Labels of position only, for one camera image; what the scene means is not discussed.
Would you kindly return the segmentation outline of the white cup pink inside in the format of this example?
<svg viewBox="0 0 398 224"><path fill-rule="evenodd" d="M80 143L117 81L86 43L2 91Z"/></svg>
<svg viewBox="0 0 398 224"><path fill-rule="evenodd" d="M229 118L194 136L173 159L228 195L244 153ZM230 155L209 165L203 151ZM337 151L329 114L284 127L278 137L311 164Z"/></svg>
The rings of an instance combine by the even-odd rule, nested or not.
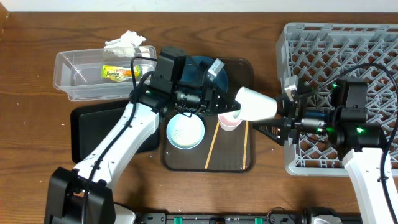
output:
<svg viewBox="0 0 398 224"><path fill-rule="evenodd" d="M224 131L233 131L242 123L240 119L234 117L233 112L219 114L218 120Z"/></svg>

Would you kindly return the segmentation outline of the white cup green inside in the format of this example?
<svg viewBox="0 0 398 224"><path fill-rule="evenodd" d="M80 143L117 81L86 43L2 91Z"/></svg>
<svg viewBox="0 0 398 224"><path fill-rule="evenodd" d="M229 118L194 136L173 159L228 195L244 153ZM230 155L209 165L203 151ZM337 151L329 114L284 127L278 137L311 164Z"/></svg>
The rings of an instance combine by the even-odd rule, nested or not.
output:
<svg viewBox="0 0 398 224"><path fill-rule="evenodd" d="M234 119L261 121L272 119L277 113L277 102L275 99L246 87L239 89L235 100L241 106L239 110L233 113Z"/></svg>

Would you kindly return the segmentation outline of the light blue small bowl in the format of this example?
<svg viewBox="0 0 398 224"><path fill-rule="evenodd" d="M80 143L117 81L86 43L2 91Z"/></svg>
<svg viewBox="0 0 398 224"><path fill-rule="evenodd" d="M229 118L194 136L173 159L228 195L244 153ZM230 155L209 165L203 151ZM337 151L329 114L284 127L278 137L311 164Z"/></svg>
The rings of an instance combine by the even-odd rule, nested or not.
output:
<svg viewBox="0 0 398 224"><path fill-rule="evenodd" d="M188 150L199 145L205 136L205 125L201 118L190 113L176 114L166 127L166 136L177 149Z"/></svg>

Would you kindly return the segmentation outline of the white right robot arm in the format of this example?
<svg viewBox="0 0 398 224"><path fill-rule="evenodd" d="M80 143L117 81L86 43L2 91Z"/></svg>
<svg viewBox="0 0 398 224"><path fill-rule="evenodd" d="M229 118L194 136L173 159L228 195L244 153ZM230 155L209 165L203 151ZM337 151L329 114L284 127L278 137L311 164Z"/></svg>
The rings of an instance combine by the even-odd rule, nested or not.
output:
<svg viewBox="0 0 398 224"><path fill-rule="evenodd" d="M253 127L281 146L298 144L304 134L326 136L350 177L363 223L397 223L391 142L380 124L366 121L366 93L364 80L341 78L333 83L332 108L313 110L293 91L282 119L258 121Z"/></svg>

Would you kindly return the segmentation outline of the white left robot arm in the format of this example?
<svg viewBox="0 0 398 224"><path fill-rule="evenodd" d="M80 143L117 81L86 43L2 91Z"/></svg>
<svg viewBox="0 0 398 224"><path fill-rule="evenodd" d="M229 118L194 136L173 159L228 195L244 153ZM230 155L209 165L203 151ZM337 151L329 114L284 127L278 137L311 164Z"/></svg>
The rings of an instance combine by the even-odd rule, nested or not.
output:
<svg viewBox="0 0 398 224"><path fill-rule="evenodd" d="M113 199L129 161L176 104L176 91L148 85L134 89L131 102L96 149L72 170L59 167L49 180L45 223L134 223L136 214Z"/></svg>

